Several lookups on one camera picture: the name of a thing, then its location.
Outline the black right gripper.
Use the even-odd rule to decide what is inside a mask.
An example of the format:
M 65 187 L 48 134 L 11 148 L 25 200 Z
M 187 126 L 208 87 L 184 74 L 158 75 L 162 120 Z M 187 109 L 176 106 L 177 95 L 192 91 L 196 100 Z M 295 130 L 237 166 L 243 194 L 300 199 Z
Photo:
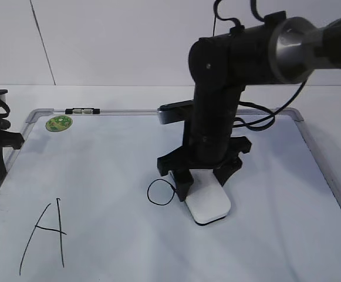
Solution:
M 219 184 L 223 187 L 229 178 L 242 167 L 239 154 L 249 153 L 252 143 L 244 136 L 231 137 L 227 144 L 216 146 L 182 145 L 157 159 L 161 176 L 174 171 L 175 193 L 184 202 L 194 179 L 189 170 L 212 169 Z

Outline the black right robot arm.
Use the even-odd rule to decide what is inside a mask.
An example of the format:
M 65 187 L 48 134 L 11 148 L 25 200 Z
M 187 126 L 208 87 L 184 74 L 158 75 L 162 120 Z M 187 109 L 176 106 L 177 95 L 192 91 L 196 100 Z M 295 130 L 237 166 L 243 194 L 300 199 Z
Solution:
M 241 93 L 249 85 L 304 87 L 318 69 L 341 69 L 341 18 L 322 28 L 279 11 L 246 28 L 237 18 L 226 34 L 203 37 L 188 55 L 195 83 L 192 100 L 159 107 L 163 124 L 184 122 L 182 145 L 157 160 L 162 176 L 172 174 L 180 201 L 194 182 L 191 171 L 212 170 L 219 184 L 241 168 L 245 137 L 232 137 Z

